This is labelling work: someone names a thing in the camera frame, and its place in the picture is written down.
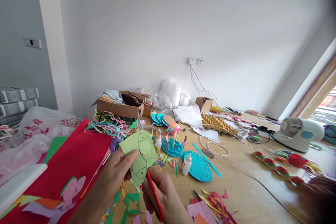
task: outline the teal paper strip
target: teal paper strip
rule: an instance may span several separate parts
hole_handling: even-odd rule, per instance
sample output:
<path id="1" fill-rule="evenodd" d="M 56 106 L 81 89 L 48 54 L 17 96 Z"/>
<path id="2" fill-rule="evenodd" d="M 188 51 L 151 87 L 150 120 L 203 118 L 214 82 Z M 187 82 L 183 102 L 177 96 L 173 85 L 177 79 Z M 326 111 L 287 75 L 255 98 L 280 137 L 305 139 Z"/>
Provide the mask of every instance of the teal paper strip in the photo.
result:
<path id="1" fill-rule="evenodd" d="M 201 154 L 201 156 L 205 159 L 205 161 L 208 162 L 208 164 L 211 166 L 211 168 L 214 170 L 215 173 L 217 173 L 218 177 L 222 177 L 221 173 L 217 170 L 217 168 L 209 161 L 209 159 L 204 156 L 204 154 L 199 150 L 199 148 L 196 146 L 195 143 L 192 143 L 193 146 L 196 148 L 196 150 L 198 150 L 198 152 Z"/>

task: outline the red plastic cup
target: red plastic cup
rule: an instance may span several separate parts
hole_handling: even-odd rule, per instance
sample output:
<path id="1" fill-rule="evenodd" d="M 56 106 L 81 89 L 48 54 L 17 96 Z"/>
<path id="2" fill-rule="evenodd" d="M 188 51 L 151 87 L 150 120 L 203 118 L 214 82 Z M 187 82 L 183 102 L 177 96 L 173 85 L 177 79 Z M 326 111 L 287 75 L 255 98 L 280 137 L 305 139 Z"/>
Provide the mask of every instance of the red plastic cup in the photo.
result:
<path id="1" fill-rule="evenodd" d="M 294 165 L 297 168 L 302 168 L 308 162 L 308 159 L 306 159 L 306 158 L 304 158 L 304 157 L 302 157 L 298 154 L 292 153 L 289 156 L 288 162 L 291 165 Z"/>

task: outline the clear plastic bag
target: clear plastic bag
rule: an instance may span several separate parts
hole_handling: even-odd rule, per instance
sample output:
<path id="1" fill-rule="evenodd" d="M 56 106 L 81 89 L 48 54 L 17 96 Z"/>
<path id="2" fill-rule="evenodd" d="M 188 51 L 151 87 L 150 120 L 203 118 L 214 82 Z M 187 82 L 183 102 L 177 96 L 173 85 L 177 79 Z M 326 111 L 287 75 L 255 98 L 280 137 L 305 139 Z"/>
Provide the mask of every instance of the clear plastic bag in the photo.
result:
<path id="1" fill-rule="evenodd" d="M 138 89 L 136 89 L 135 92 L 136 93 L 143 93 L 143 94 L 146 94 L 146 95 L 151 95 L 152 94 L 152 91 L 146 86 L 139 87 Z"/>
<path id="2" fill-rule="evenodd" d="M 75 116 L 44 107 L 33 107 L 24 115 L 19 131 L 10 140 L 15 148 L 0 153 L 0 185 L 36 164 L 56 136 L 70 136 L 78 125 Z"/>
<path id="3" fill-rule="evenodd" d="M 168 96 L 163 94 L 160 90 L 154 91 L 148 98 L 148 101 L 153 102 L 153 107 L 164 114 L 168 114 L 173 108 Z"/>
<path id="4" fill-rule="evenodd" d="M 173 109 L 177 108 L 180 102 L 181 85 L 173 79 L 166 79 L 162 83 L 161 91 L 168 96 Z"/>
<path id="5" fill-rule="evenodd" d="M 186 92 L 181 92 L 180 106 L 188 106 L 190 104 L 191 97 Z"/>

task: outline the right hand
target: right hand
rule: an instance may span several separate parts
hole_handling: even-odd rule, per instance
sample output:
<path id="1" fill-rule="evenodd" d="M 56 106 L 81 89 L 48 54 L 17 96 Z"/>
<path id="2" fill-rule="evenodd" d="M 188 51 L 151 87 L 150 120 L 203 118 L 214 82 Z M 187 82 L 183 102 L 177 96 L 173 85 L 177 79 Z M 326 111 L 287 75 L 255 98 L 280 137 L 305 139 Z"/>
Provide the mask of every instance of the right hand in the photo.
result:
<path id="1" fill-rule="evenodd" d="M 161 202 L 165 219 L 164 223 L 194 223 L 184 205 L 182 204 L 180 197 L 174 187 L 173 181 L 168 173 L 161 172 L 153 167 L 149 167 L 148 171 L 154 182 L 154 187 Z M 146 209 L 150 212 L 150 214 L 153 213 L 154 208 L 157 212 L 159 212 L 147 178 L 142 183 L 142 190 Z"/>

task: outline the light switch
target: light switch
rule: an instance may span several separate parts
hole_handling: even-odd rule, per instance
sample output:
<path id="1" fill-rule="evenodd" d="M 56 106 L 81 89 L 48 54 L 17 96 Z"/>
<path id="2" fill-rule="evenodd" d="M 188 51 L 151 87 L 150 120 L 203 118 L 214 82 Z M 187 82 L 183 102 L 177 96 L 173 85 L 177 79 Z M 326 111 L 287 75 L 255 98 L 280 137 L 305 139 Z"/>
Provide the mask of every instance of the light switch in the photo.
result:
<path id="1" fill-rule="evenodd" d="M 36 38 L 28 38 L 28 37 L 23 37 L 23 38 L 24 38 L 24 44 L 26 46 L 42 48 L 41 40 L 36 39 Z"/>

